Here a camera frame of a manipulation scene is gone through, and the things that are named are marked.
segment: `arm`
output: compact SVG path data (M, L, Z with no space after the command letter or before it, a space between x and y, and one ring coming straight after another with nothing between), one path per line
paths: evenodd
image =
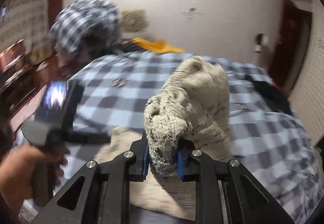
M51 152L41 151L28 144L12 151L0 165L0 193L15 216L18 215L25 199L32 198L31 179L36 165L46 160L51 163L64 164L66 148L56 148ZM62 176L63 171L59 166L55 171L57 176Z

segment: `wooden door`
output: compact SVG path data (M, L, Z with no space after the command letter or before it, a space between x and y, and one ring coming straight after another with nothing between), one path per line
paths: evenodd
M56 16L63 9L63 0L47 0L48 3L48 29L53 26Z
M279 87L284 87L293 65L301 30L302 11L291 0L283 0L280 32L269 75Z

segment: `metal screw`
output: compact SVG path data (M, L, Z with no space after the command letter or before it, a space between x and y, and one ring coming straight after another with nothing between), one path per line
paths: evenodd
M194 150L192 151L192 155L195 157L201 156L203 153L200 150Z
M124 157L126 157L126 158L130 158L130 157L132 157L134 155L134 153L132 152L132 151L126 151L125 153L124 153Z
M245 106L242 103L237 103L235 106L236 106L236 110L244 110L245 109Z
M96 161L93 161L93 160L88 161L87 164L86 164L86 166L88 168L93 168L95 165L96 165Z
M113 80L111 86L112 87L122 87L125 85L125 83L126 83L126 81L123 79L115 79L115 80Z
M229 164L230 164L231 166L238 167L238 166L240 165L240 162L237 161L237 160L235 160L235 159L233 159L233 160L231 160L231 161L229 162Z

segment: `screen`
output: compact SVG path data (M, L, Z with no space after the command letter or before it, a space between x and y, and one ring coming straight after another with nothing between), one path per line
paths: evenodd
M67 81L51 82L45 92L43 106L48 110L61 109L67 96L68 86Z

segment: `yellow fabric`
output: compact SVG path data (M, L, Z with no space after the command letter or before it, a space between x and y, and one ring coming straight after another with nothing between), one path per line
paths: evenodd
M167 43L164 42L164 40L160 39L157 42L149 42L148 40L142 39L142 38L135 38L132 39L132 42L136 44L137 46L146 49L151 50L152 52L156 54L165 54L170 52L175 53L182 53L185 52L184 49L173 47Z

